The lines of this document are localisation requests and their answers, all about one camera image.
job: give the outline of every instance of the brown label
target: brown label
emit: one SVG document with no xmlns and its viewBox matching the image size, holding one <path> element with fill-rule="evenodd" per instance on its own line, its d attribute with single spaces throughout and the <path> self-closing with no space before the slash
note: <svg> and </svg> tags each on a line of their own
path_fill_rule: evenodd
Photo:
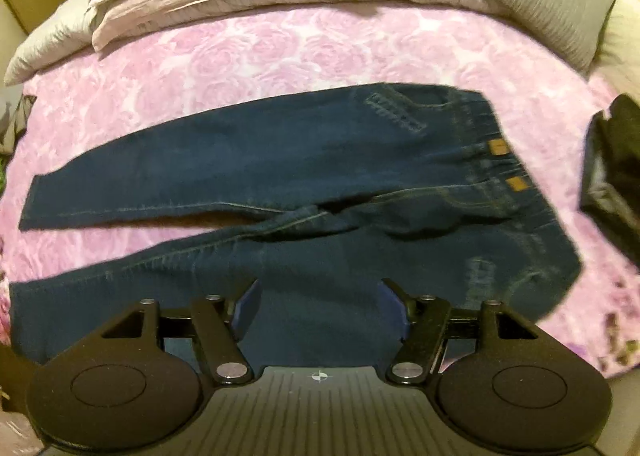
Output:
<svg viewBox="0 0 640 456">
<path fill-rule="evenodd" d="M 524 181 L 520 176 L 509 178 L 507 180 L 507 183 L 513 189 L 514 192 L 522 192 L 529 188 L 529 184 L 527 184 L 527 182 Z"/>
<path fill-rule="evenodd" d="M 502 138 L 489 140 L 489 149 L 494 156 L 504 156 L 509 153 L 509 146 Z"/>
</svg>

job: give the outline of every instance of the screw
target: screw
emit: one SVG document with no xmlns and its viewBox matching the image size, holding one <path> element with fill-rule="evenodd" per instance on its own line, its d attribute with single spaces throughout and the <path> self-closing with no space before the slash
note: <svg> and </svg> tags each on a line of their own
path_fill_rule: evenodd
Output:
<svg viewBox="0 0 640 456">
<path fill-rule="evenodd" d="M 239 362 L 225 362 L 216 368 L 216 373 L 222 378 L 228 378 L 229 380 L 242 378 L 248 371 L 249 368 Z"/>
<path fill-rule="evenodd" d="M 410 378 L 416 378 L 417 376 L 420 376 L 423 372 L 423 369 L 415 362 L 399 362 L 391 368 L 391 372 L 398 378 L 408 380 Z"/>
</svg>

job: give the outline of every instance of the dark blue jeans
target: dark blue jeans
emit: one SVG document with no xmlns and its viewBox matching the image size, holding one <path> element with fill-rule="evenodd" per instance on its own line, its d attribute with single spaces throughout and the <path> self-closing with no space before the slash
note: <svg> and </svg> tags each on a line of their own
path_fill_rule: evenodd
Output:
<svg viewBox="0 0 640 456">
<path fill-rule="evenodd" d="M 390 277 L 458 307 L 550 312 L 579 271 L 553 211 L 487 101 L 373 84 L 177 119 L 37 177 L 23 229 L 231 211 L 259 222 L 11 286 L 12 340 L 44 362 L 133 302 L 163 307 L 260 279 L 240 346 L 251 365 L 384 365 Z"/>
</svg>

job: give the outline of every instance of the wall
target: wall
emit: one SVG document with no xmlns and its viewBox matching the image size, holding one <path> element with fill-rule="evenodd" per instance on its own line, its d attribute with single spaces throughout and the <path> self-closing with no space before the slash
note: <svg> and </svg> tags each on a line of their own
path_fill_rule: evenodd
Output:
<svg viewBox="0 0 640 456">
<path fill-rule="evenodd" d="M 2 79 L 9 64 L 9 60 L 14 56 L 18 45 L 25 39 L 25 34 L 20 28 L 18 21 L 14 18 L 9 5 L 5 0 L 0 0 L 0 89 L 4 86 Z"/>
</svg>

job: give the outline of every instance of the pink floral bed sheet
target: pink floral bed sheet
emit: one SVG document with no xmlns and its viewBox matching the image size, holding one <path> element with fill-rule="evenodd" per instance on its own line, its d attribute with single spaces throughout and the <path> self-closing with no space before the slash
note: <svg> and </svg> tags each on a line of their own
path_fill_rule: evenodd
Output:
<svg viewBox="0 0 640 456">
<path fill-rule="evenodd" d="M 598 76 L 585 81 L 503 22 L 401 2 L 283 7 L 207 20 L 121 44 L 105 56 L 76 55 L 28 82 L 26 92 L 38 100 L 0 200 L 0 340 L 7 343 L 10 331 L 8 282 L 49 277 L 220 226 L 191 219 L 19 232 L 35 174 L 180 116 L 370 82 L 450 84 L 484 93 L 584 264 L 542 327 L 604 375 L 638 364 L 640 275 L 577 210 L 585 131 L 615 92 Z"/>
</svg>

